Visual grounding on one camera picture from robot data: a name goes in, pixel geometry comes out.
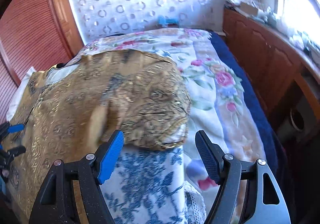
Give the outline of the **gold patterned garment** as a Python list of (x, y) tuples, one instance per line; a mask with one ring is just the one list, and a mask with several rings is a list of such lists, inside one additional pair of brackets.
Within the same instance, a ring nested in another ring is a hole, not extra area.
[(14, 160), (9, 191), (29, 217), (52, 162), (79, 160), (121, 130), (125, 143), (155, 151), (187, 139), (191, 100), (176, 63), (138, 50), (83, 56), (71, 73), (49, 83), (49, 72), (35, 72), (18, 103), (12, 124), (23, 131), (4, 140), (25, 146)]

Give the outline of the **navy blue mattress edge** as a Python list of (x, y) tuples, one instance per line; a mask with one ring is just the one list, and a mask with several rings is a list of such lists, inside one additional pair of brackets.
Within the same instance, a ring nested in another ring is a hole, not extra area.
[(208, 30), (208, 32), (211, 36), (210, 42), (215, 48), (219, 58), (228, 67), (233, 69), (236, 76), (242, 80), (241, 85), (244, 87), (245, 91), (245, 104), (258, 128), (264, 146), (268, 166), (272, 170), (277, 182), (280, 183), (283, 179), (287, 162), (283, 147), (281, 146), (276, 133), (269, 124), (245, 71), (238, 65), (223, 39), (217, 33), (213, 32), (213, 30)]

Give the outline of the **round waste bin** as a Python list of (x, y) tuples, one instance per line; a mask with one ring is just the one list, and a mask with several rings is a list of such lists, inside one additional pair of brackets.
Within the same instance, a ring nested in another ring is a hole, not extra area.
[(293, 129), (296, 130), (297, 132), (304, 131), (304, 128), (305, 128), (304, 118), (301, 115), (301, 113), (295, 108), (292, 108), (290, 110), (289, 123), (293, 127)]

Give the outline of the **blue floral white bedsheet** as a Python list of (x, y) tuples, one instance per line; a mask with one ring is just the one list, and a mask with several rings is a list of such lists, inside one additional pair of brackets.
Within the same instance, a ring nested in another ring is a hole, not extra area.
[(185, 179), (183, 148), (123, 147), (101, 187), (115, 223), (204, 223), (200, 193)]

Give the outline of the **pink floral quilt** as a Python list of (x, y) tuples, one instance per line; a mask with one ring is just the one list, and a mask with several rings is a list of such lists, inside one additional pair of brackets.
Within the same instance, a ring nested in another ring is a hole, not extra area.
[(81, 55), (116, 49), (135, 49), (172, 59), (191, 98), (188, 137), (183, 148), (185, 179), (203, 197), (206, 213), (219, 186), (209, 178), (195, 145), (204, 130), (225, 153), (254, 162), (265, 158), (258, 128), (244, 101), (242, 80), (217, 55), (203, 30), (158, 29), (101, 38), (80, 50)]

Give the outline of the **brown wooden slatted wardrobe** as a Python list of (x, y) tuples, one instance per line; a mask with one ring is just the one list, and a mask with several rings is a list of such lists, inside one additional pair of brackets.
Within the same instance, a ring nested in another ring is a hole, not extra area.
[(30, 67), (66, 63), (83, 46), (69, 0), (11, 0), (1, 16), (1, 122)]

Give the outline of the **long wooden sideboard cabinet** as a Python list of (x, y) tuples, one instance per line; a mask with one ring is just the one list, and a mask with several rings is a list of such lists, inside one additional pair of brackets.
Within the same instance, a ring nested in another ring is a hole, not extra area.
[(272, 128), (283, 126), (289, 111), (305, 99), (303, 132), (298, 142), (319, 136), (319, 68), (284, 36), (225, 8), (223, 32), (229, 50), (245, 71)]

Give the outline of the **blue box on bed end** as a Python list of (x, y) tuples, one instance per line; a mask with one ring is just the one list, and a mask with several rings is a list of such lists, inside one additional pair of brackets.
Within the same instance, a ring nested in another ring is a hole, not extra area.
[(169, 26), (180, 26), (178, 19), (169, 18), (167, 16), (159, 16), (158, 17), (158, 25), (163, 28), (167, 28)]

